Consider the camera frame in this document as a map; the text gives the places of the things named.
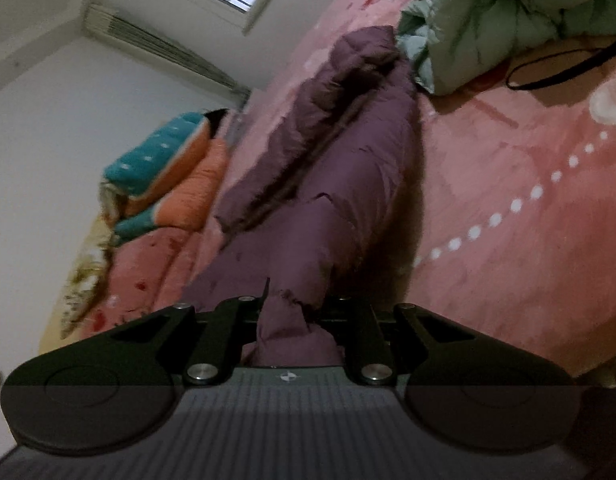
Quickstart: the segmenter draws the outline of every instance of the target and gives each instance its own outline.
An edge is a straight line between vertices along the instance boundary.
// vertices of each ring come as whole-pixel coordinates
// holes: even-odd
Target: purple puffer jacket
[[[212,310],[227,298],[260,296],[270,278],[249,363],[340,365],[333,337],[310,313],[386,228],[420,134],[392,27],[338,40],[266,152],[224,195],[217,219],[229,243],[182,301]]]

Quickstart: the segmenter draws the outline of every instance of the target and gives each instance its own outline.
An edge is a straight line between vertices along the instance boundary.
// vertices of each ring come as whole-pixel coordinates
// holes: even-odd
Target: pink blanket
[[[300,83],[314,75],[335,40],[361,27],[395,25],[405,2],[332,3],[258,97],[224,190],[265,150]],[[550,45],[530,57],[577,46],[590,43]],[[573,54],[557,62],[580,59]],[[421,99],[423,189],[411,190],[410,207],[357,290],[380,307],[418,303],[576,375],[616,354],[616,104],[599,97],[604,89],[593,99],[604,103],[604,113],[590,113],[590,96],[616,77],[616,61],[533,93],[491,88],[506,70],[452,96]],[[546,70],[550,65],[542,64],[520,76],[534,80]],[[412,200],[421,202],[422,218]],[[221,244],[216,224],[203,236],[214,252],[204,254],[198,270]]]

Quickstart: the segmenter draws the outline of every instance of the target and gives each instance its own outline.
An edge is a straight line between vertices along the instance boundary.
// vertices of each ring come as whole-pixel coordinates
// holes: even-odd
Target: white dot
[[[501,224],[502,219],[503,217],[500,213],[494,213],[494,215],[490,217],[490,227],[496,227]]]
[[[475,225],[468,231],[468,238],[470,240],[476,240],[481,236],[481,226]]]
[[[448,249],[451,251],[456,251],[460,247],[461,247],[461,238],[453,238],[452,240],[450,240],[450,243],[448,243]]]
[[[538,200],[543,196],[543,188],[541,186],[534,186],[532,191],[530,192],[530,198],[533,200]]]
[[[523,200],[520,198],[515,198],[510,204],[510,211],[513,213],[518,213],[521,210],[521,207],[523,207]]]

